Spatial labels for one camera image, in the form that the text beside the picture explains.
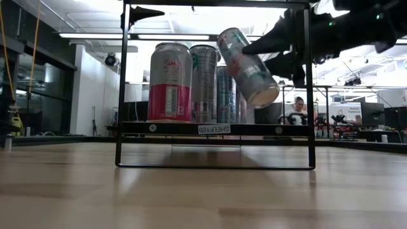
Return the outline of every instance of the glass wall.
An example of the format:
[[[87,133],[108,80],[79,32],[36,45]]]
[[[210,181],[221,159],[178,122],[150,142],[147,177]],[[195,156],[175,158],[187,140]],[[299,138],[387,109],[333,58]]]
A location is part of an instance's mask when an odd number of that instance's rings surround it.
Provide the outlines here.
[[[31,100],[28,100],[32,57],[21,55],[18,67],[17,106],[24,127],[31,135],[63,135],[69,133],[73,72],[61,70],[36,60],[32,76]]]
[[[8,59],[10,67],[11,80],[13,80],[13,73],[15,62],[12,59]],[[10,82],[8,79],[6,59],[3,54],[0,55],[0,120],[9,121],[10,116],[8,108],[12,105],[13,97],[10,90]]]

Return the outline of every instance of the aluminum can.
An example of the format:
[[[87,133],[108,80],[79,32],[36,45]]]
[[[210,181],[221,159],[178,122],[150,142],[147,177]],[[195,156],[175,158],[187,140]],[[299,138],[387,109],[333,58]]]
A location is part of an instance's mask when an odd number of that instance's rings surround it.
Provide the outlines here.
[[[149,121],[191,121],[192,56],[179,43],[160,43],[151,56]]]
[[[240,90],[236,90],[236,123],[247,123],[247,104]]]
[[[242,53],[249,42],[238,28],[223,31],[217,45],[247,103],[263,108],[279,96],[279,86],[259,56]]]
[[[196,45],[190,49],[192,68],[192,122],[216,123],[216,49]]]
[[[236,123],[236,83],[226,66],[217,67],[217,122]]]

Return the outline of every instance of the floor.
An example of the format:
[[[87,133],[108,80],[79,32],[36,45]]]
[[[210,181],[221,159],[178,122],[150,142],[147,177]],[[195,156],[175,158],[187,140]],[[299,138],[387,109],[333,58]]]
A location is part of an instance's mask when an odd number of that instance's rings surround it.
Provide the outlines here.
[[[299,147],[220,150],[220,156],[213,156],[215,148],[200,148],[190,158],[197,164],[220,164],[221,155],[231,153],[239,159],[226,163],[301,164],[307,155],[307,149]],[[123,159],[186,163],[177,159],[177,153],[192,151],[127,144]],[[172,158],[169,152],[178,156]],[[114,144],[109,143],[0,151],[4,229],[404,229],[406,225],[403,155],[317,148],[315,171],[267,172],[117,169]]]

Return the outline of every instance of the blue can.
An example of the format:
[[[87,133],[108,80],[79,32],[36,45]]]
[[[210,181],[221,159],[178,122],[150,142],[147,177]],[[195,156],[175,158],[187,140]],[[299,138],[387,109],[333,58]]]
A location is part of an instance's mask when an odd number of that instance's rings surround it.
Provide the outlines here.
[[[226,66],[217,67],[217,122],[236,123],[236,82]]]

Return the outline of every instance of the pink can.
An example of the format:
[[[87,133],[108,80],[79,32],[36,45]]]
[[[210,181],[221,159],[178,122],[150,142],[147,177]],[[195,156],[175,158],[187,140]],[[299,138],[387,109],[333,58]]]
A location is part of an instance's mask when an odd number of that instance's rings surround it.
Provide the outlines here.
[[[179,43],[160,43],[151,56],[149,121],[191,121],[192,56]]]

